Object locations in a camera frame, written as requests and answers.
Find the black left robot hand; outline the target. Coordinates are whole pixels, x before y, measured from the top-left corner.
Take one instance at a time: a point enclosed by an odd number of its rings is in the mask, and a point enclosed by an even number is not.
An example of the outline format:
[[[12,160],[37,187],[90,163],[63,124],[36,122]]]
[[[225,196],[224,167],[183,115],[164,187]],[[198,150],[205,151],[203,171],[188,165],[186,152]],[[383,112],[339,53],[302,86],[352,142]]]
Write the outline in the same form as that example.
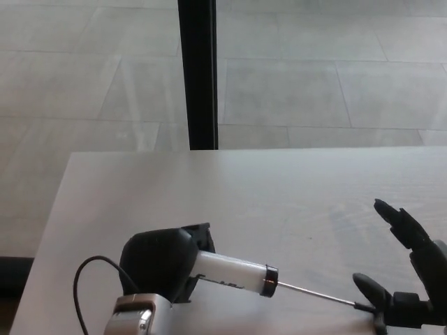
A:
[[[198,278],[192,275],[201,251],[215,252],[210,224],[151,230],[135,234],[124,245],[119,266],[123,293],[157,294],[172,304],[187,304]]]

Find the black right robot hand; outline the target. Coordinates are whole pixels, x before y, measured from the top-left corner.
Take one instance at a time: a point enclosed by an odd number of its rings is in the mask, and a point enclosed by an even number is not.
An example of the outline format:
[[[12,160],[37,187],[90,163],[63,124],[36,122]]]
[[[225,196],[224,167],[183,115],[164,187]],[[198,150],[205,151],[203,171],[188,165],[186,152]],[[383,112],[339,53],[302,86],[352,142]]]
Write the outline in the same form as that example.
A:
[[[373,315],[376,334],[387,334],[387,327],[420,329],[423,325],[446,326],[446,243],[431,239],[422,225],[405,209],[395,209],[383,200],[374,201],[378,215],[390,225],[391,233],[409,249],[409,259],[427,293],[422,301],[416,293],[389,293],[372,278],[353,274],[353,282],[372,304],[355,303],[357,310]]]

